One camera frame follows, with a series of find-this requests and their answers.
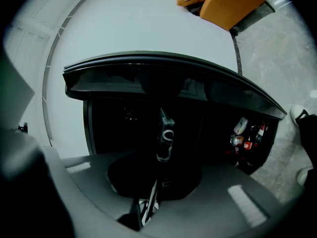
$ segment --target curved black trim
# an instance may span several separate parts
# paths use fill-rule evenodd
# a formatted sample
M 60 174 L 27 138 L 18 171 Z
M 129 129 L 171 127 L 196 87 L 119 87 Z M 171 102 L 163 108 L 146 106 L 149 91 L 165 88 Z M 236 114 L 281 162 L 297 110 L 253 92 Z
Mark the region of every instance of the curved black trim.
M 221 79 L 226 79 L 232 83 L 240 85 L 241 87 L 252 90 L 287 115 L 287 112 L 267 92 L 247 78 L 212 62 L 175 53 L 140 51 L 109 54 L 65 66 L 64 73 L 102 65 L 138 63 L 181 67 L 189 70 L 197 70 Z

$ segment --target gray concrete floor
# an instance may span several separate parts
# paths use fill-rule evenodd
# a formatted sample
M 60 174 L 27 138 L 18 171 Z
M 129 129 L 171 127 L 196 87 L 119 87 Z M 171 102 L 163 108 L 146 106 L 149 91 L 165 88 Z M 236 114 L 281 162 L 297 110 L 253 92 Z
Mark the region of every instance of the gray concrete floor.
M 267 91 L 288 113 L 298 104 L 317 114 L 317 49 L 292 3 L 251 25 L 236 40 L 243 76 Z M 303 190 L 296 183 L 296 173 L 306 166 L 311 162 L 288 115 L 279 124 L 267 162 L 252 177 L 285 203 Z

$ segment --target red label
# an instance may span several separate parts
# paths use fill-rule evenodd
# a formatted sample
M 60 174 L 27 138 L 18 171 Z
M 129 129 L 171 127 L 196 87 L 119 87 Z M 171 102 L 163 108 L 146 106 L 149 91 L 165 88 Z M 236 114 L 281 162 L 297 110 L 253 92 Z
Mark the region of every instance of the red label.
M 243 148 L 246 150 L 251 150 L 252 142 L 244 142 Z

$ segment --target sneaker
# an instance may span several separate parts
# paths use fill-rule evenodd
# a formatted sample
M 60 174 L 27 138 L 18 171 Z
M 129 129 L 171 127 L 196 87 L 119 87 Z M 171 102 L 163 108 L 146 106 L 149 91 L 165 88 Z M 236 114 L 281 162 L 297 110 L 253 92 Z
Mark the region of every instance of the sneaker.
M 296 180 L 297 180 L 297 183 L 299 185 L 304 186 L 306 179 L 307 179 L 308 171 L 312 170 L 312 169 L 314 169 L 314 168 L 313 167 L 305 167 L 305 168 L 300 169 L 297 172 Z
M 298 125 L 298 121 L 301 118 L 304 118 L 305 116 L 308 116 L 307 111 L 305 110 L 304 107 L 300 106 L 300 105 L 295 105 L 292 107 L 291 109 L 291 117 L 292 120 L 294 121 L 295 124 Z

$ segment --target orange chair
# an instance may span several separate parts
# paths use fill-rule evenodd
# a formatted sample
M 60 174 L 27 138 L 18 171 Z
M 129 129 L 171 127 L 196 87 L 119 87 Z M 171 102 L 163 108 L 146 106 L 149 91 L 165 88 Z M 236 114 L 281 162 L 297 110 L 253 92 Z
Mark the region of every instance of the orange chair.
M 206 0 L 200 17 L 229 30 L 264 2 L 265 0 Z

